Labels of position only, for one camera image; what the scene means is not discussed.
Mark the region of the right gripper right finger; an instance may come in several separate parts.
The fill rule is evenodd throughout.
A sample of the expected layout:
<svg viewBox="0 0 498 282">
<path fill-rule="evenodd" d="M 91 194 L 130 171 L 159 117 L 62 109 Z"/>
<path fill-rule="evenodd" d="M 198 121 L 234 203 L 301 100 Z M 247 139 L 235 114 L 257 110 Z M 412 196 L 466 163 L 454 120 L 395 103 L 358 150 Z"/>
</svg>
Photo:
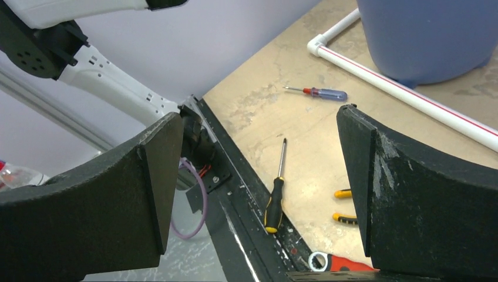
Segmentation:
<svg viewBox="0 0 498 282">
<path fill-rule="evenodd" d="M 497 170 L 388 128 L 354 104 L 339 140 L 364 253 L 383 271 L 497 277 Z"/>
</svg>

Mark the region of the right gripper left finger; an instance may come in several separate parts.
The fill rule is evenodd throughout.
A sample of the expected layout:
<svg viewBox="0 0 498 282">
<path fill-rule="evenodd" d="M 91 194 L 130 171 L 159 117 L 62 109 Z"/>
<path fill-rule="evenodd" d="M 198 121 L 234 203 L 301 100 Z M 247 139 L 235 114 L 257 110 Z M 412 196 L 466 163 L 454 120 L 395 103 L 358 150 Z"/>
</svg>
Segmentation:
<svg viewBox="0 0 498 282">
<path fill-rule="evenodd" d="M 182 141 L 182 119 L 169 113 L 41 186 L 2 192 L 1 280 L 79 281 L 157 267 Z"/>
</svg>

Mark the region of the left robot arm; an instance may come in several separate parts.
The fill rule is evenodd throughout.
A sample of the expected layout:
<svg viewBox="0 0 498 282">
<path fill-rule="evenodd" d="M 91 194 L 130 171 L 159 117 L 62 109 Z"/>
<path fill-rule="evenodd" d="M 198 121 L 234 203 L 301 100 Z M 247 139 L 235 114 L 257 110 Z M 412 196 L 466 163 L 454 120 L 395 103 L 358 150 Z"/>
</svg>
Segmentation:
<svg viewBox="0 0 498 282">
<path fill-rule="evenodd" d="M 24 72 L 84 90 L 150 126 L 179 106 L 112 64 L 77 20 L 124 10 L 174 8 L 182 1 L 2 1 L 1 51 Z"/>
</svg>

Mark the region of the red cap crushed bottle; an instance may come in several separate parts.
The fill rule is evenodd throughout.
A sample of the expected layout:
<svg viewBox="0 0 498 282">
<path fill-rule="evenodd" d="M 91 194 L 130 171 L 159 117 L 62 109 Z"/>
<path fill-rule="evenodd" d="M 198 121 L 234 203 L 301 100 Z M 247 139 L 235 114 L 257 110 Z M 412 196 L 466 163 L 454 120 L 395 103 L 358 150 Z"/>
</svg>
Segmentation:
<svg viewBox="0 0 498 282">
<path fill-rule="evenodd" d="M 39 186 L 49 177 L 27 167 L 16 166 L 1 160 L 1 192 L 23 186 Z"/>
</svg>

